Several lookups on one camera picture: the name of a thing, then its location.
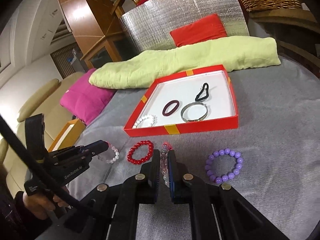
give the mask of light green cushion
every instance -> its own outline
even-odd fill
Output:
[[[156,78],[219,64],[228,72],[279,65],[276,41],[231,36],[170,50],[146,50],[127,61],[106,63],[89,82],[102,88],[148,88]]]

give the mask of black cable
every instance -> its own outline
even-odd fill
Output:
[[[27,167],[35,174],[41,181],[47,185],[49,189],[53,191],[59,198],[61,198],[64,202],[69,204],[70,206],[75,207],[77,210],[87,213],[93,217],[101,216],[91,208],[82,205],[78,200],[69,195],[66,191],[64,191],[59,184],[41,167],[36,160],[32,157],[32,155],[28,152],[28,150],[21,143],[19,138],[15,135],[15,133],[10,129],[8,124],[0,115],[0,133],[7,141],[7,143],[11,146],[11,148],[16,152],[16,154],[20,157],[20,159],[27,165]]]

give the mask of metal bracelet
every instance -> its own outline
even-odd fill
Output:
[[[204,106],[205,109],[207,110],[206,113],[201,116],[199,119],[195,119],[195,120],[188,120],[186,118],[183,117],[183,113],[190,107],[190,106],[195,106],[195,105],[201,105],[201,106]],[[185,107],[182,108],[181,110],[181,118],[184,122],[199,122],[199,121],[202,121],[204,118],[206,118],[208,115],[208,108],[207,106],[204,104],[204,103],[201,103],[201,102],[192,102],[190,104],[187,104]]]

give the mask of metal bolt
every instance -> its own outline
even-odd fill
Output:
[[[143,180],[146,176],[142,173],[139,173],[135,176],[136,180]]]
[[[190,173],[186,173],[186,174],[183,175],[183,178],[185,180],[192,180],[193,179],[193,175],[190,174]]]
[[[226,183],[226,182],[224,182],[224,183],[222,183],[221,188],[223,190],[230,190],[231,189],[231,185]]]
[[[108,186],[106,184],[100,184],[97,186],[97,190],[98,191],[105,191],[108,188]]]

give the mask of silver foil sheet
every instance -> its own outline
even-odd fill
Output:
[[[175,48],[170,31],[217,13],[228,36],[248,36],[238,0],[149,0],[121,17],[141,52]]]

